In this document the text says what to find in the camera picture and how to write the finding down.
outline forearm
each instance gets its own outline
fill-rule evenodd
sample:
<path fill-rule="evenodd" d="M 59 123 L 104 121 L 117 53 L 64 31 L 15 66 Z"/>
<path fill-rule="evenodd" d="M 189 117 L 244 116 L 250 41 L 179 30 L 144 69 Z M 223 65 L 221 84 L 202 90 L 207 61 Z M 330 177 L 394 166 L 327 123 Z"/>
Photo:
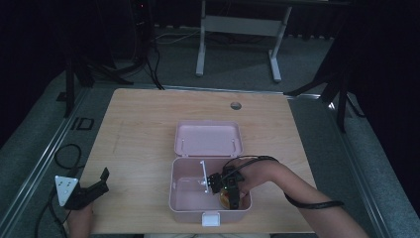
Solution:
<path fill-rule="evenodd" d="M 301 203 L 331 200 L 282 164 L 273 169 L 272 181 L 288 196 Z M 368 237 L 363 228 L 342 207 L 299 208 L 299 211 L 319 237 Z"/>

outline gray carpet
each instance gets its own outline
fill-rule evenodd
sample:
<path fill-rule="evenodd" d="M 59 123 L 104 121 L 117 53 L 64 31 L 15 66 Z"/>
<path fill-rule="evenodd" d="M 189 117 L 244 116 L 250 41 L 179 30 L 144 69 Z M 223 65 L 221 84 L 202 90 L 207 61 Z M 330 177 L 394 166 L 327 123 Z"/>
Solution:
<path fill-rule="evenodd" d="M 194 33 L 194 30 L 172 30 L 177 33 Z M 267 50 L 273 45 L 272 39 L 262 39 L 256 44 L 226 45 L 223 37 L 209 36 L 204 76 L 195 76 L 195 65 L 198 51 L 198 39 L 190 37 L 183 41 L 170 43 L 173 38 L 159 38 L 160 53 L 157 69 L 158 79 L 167 88 L 199 87 L 213 89 L 252 90 L 252 91 L 288 91 L 312 80 L 316 69 L 331 41 L 288 38 L 283 41 L 278 60 L 283 81 L 271 80 L 271 72 L 267 59 Z M 158 61 L 158 54 L 150 53 L 152 65 Z M 151 88 L 152 81 L 146 69 L 139 69 L 125 75 L 126 79 L 135 83 L 133 87 Z M 88 158 L 96 133 L 106 111 L 108 102 L 115 88 L 120 85 L 109 79 L 99 78 L 92 89 L 77 87 L 78 95 L 83 98 L 79 108 L 71 120 L 63 120 L 65 105 L 56 102 L 58 93 L 64 91 L 63 75 L 52 81 L 45 94 L 38 101 L 25 122 L 20 126 L 0 152 L 0 185 L 2 199 L 0 214 L 13 206 L 19 191 L 29 190 L 22 184 L 30 172 L 43 157 L 43 153 L 53 153 L 58 146 L 74 143 L 81 147 L 81 164 Z M 308 91 L 319 94 L 323 85 Z M 317 186 L 330 196 L 342 199 L 346 209 L 359 221 L 372 236 L 378 237 L 415 237 L 420 233 L 418 217 L 407 204 L 407 199 L 399 186 L 395 175 L 386 163 L 386 156 L 375 139 L 365 119 L 357 118 L 350 111 L 347 113 L 346 127 L 353 154 L 346 152 L 343 135 L 337 132 L 332 122 L 332 115 L 326 105 L 311 97 L 299 97 L 290 100 L 290 106 L 298 126 L 299 134 L 305 148 Z M 94 119 L 92 130 L 71 129 L 75 118 Z M 62 131 L 61 140 L 50 145 L 51 138 L 57 130 Z M 76 151 L 64 149 L 60 159 L 72 163 Z M 357 164 L 367 178 L 367 187 L 372 192 L 375 205 L 380 211 L 380 219 L 366 206 L 361 197 L 361 188 L 355 182 L 355 174 L 351 170 L 351 160 L 356 157 Z M 53 176 L 65 175 L 54 162 L 39 179 L 39 183 L 31 183 L 34 193 L 28 194 L 30 199 L 22 202 L 16 222 L 12 224 L 9 237 L 30 237 L 35 230 L 35 220 L 42 206 L 47 202 L 49 192 L 53 188 Z M 133 235 L 94 235 L 93 237 L 132 237 Z M 282 234 L 276 237 L 313 237 L 312 234 Z M 40 226 L 40 237 L 59 237 L 50 215 L 46 212 Z"/>

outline metal rail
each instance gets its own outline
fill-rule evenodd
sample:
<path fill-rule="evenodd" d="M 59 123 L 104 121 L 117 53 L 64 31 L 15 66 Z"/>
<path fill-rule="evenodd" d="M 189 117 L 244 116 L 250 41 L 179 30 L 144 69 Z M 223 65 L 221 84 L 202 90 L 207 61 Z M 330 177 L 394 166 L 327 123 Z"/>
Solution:
<path fill-rule="evenodd" d="M 331 123 L 337 125 L 336 117 L 334 113 L 328 109 L 326 109 L 326 113 L 328 114 L 327 117 L 331 120 Z M 355 150 L 352 147 L 352 143 L 350 142 L 349 138 L 345 133 L 342 133 L 338 126 L 333 126 L 333 131 L 337 135 L 337 138 L 341 140 L 341 144 L 343 145 L 344 152 L 347 155 L 350 172 L 355 180 L 356 187 L 358 191 L 361 193 L 361 199 L 365 204 L 365 208 L 367 210 L 367 214 L 370 218 L 372 223 L 373 229 L 377 237 L 392 237 L 385 221 L 383 220 L 383 216 L 374 200 L 374 195 L 371 193 L 370 186 L 368 184 L 367 178 L 360 166 L 359 158 L 355 154 Z"/>
<path fill-rule="evenodd" d="M 82 88 L 78 94 L 75 107 L 71 114 L 67 118 L 64 118 L 41 155 L 39 161 L 35 165 L 34 169 L 22 183 L 15 199 L 6 211 L 0 223 L 0 237 L 9 237 L 10 232 L 13 230 L 16 222 L 20 215 L 31 200 L 32 195 L 37 189 L 41 179 L 46 173 L 51 161 L 53 160 L 53 154 L 56 149 L 61 145 L 65 135 L 70 127 L 70 122 L 73 121 L 74 115 L 83 102 L 84 98 L 90 91 L 90 88 Z"/>

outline black cable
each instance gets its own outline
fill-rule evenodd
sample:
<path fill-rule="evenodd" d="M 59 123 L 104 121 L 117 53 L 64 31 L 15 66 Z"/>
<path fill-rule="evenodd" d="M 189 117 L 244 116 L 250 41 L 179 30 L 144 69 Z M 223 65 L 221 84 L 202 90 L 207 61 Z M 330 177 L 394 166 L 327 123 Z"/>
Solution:
<path fill-rule="evenodd" d="M 240 165 L 240 166 L 236 167 L 236 168 L 235 168 L 234 170 L 232 170 L 230 173 L 228 173 L 227 175 L 223 176 L 223 177 L 220 179 L 220 181 L 221 181 L 221 182 L 223 182 L 226 178 L 228 178 L 228 177 L 229 177 L 229 176 L 231 176 L 232 174 L 234 174 L 234 173 L 238 172 L 241 168 L 246 167 L 246 166 L 249 166 L 249 165 L 251 165 L 251 164 L 253 164 L 253 163 L 255 163 L 255 162 L 259 162 L 259 161 L 276 161 L 276 162 L 278 162 L 278 160 L 276 160 L 275 158 L 270 157 L 270 156 L 258 156 L 258 157 L 256 157 L 255 159 L 250 160 L 250 161 L 248 161 L 248 162 L 244 163 L 243 165 Z"/>
<path fill-rule="evenodd" d="M 146 58 L 146 63 L 148 65 L 149 71 L 151 72 L 151 74 L 149 74 L 149 76 L 152 78 L 152 81 L 154 82 L 155 86 L 157 87 L 157 89 L 159 90 L 164 90 L 163 86 L 158 82 L 158 80 L 156 79 L 156 73 L 154 72 L 154 70 L 152 69 L 151 63 L 149 62 L 149 59 Z"/>
<path fill-rule="evenodd" d="M 157 53 L 157 64 L 155 65 L 155 80 L 159 84 L 161 90 L 164 90 L 163 86 L 158 81 L 158 64 L 160 62 L 160 52 L 158 51 L 158 47 L 156 46 L 156 44 L 155 44 L 155 52 Z"/>
<path fill-rule="evenodd" d="M 67 147 L 74 147 L 76 150 L 77 150 L 77 153 L 78 153 L 78 155 L 77 155 L 77 158 L 76 158 L 76 162 L 74 163 L 74 165 L 72 166 L 72 167 L 67 167 L 67 166 L 64 166 L 62 163 L 60 163 L 59 161 L 58 161 L 58 154 L 59 154 L 59 152 L 62 150 L 62 149 L 64 149 L 64 148 L 67 148 Z M 55 163 L 59 166 L 59 167 L 61 167 L 61 168 L 63 168 L 63 169 L 66 169 L 66 170 L 73 170 L 73 169 L 75 169 L 75 168 L 78 168 L 78 169 L 82 169 L 82 168 L 84 168 L 84 166 L 77 166 L 78 164 L 79 164 L 79 162 L 80 162 L 80 159 L 81 159 L 81 149 L 80 149 L 80 147 L 79 146 L 77 146 L 77 145 L 75 145 L 75 144 L 67 144 L 67 145 L 65 145 L 65 146 L 63 146 L 63 147 L 60 147 L 58 150 L 56 150 L 56 152 L 54 153 L 54 155 L 53 155 L 53 159 L 54 159 L 54 161 L 55 161 Z"/>
<path fill-rule="evenodd" d="M 76 148 L 77 149 L 77 153 L 78 153 L 78 155 L 77 155 L 77 157 L 76 157 L 76 161 L 75 161 L 75 163 L 73 164 L 73 166 L 72 167 L 67 167 L 67 166 L 64 166 L 59 160 L 58 160 L 58 154 L 61 152 L 61 150 L 62 149 L 64 149 L 64 148 L 68 148 L 68 147 L 74 147 L 74 148 Z M 75 145 L 75 144 L 67 144 L 67 145 L 65 145 L 65 146 L 62 146 L 62 147 L 60 147 L 60 148 L 58 148 L 58 150 L 56 150 L 55 151 L 55 153 L 54 153 L 54 155 L 53 155 L 53 158 L 54 158 L 54 161 L 55 161 L 55 163 L 60 167 L 60 168 L 63 168 L 63 169 L 66 169 L 66 170 L 69 170 L 69 173 L 67 174 L 67 176 L 68 177 L 74 177 L 76 174 L 77 174 L 77 172 L 78 172 L 78 169 L 81 169 L 81 168 L 84 168 L 84 166 L 79 166 L 78 164 L 79 164 L 79 162 L 80 162 L 80 159 L 81 159 L 81 149 L 80 149 L 80 147 L 79 146 L 77 146 L 77 145 Z M 47 208 L 49 209 L 49 211 L 50 211 L 50 214 L 51 214 L 51 216 L 52 216 L 52 219 L 53 219 L 53 222 L 58 226 L 58 228 L 59 228 L 59 230 L 60 230 L 60 232 L 61 232 L 61 234 L 62 234 L 62 236 L 63 237 L 67 237 L 67 233 L 66 233 L 66 231 L 65 231 L 65 228 L 64 228 L 64 226 L 63 226 L 63 223 L 65 222 L 65 220 L 67 220 L 67 218 L 68 218 L 68 216 L 69 216 L 69 214 L 70 213 L 68 213 L 67 215 L 66 215 L 66 217 L 65 217 L 65 219 L 63 220 L 63 221 L 60 221 L 59 220 L 59 218 L 58 218 L 58 216 L 56 215 L 56 213 L 55 213 L 55 211 L 54 211 L 54 209 L 53 209 L 53 198 L 56 196 L 56 188 L 55 188 L 55 185 L 52 187 L 52 190 L 50 191 L 50 195 L 49 195 L 49 200 L 48 200 L 48 202 L 44 205 L 44 207 L 43 207 L 43 209 L 42 209 L 42 211 L 41 211 L 41 213 L 40 213 L 40 215 L 38 216 L 38 218 L 37 218 L 37 222 L 36 222 L 36 225 L 35 225 L 35 238 L 38 238 L 38 233 L 39 233 L 39 230 L 40 230 L 40 225 L 41 225 L 41 220 L 43 219 L 43 216 L 44 216 L 44 214 L 45 214 L 45 212 L 46 212 L 46 210 L 47 210 Z"/>
<path fill-rule="evenodd" d="M 343 201 L 339 200 L 332 200 L 332 201 L 326 201 L 326 202 L 319 202 L 319 203 L 302 203 L 299 201 L 294 200 L 290 196 L 288 196 L 286 193 L 284 194 L 286 199 L 297 208 L 303 208 L 303 209 L 325 209 L 329 207 L 334 206 L 344 206 Z"/>
<path fill-rule="evenodd" d="M 241 158 L 256 158 L 257 156 L 238 156 L 238 157 L 236 157 L 236 158 L 234 158 L 234 159 L 232 159 L 232 160 L 230 160 L 230 161 L 228 161 L 224 166 L 223 166 L 223 168 L 225 168 L 229 163 L 231 163 L 231 162 L 233 162 L 234 160 L 237 160 L 237 159 L 241 159 Z"/>

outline wooden table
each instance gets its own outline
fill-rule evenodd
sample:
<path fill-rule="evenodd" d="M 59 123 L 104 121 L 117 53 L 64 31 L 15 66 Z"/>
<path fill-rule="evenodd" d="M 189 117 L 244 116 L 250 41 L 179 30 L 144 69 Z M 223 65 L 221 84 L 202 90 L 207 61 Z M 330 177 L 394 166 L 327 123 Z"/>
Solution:
<path fill-rule="evenodd" d="M 242 105 L 231 108 L 232 102 Z M 177 223 L 168 205 L 179 120 L 239 124 L 243 155 L 273 156 L 315 185 L 287 99 L 274 93 L 118 89 L 105 114 L 81 184 L 110 171 L 110 191 L 94 203 L 93 233 L 312 232 L 282 191 L 267 182 L 252 191 L 253 207 L 235 223 Z"/>

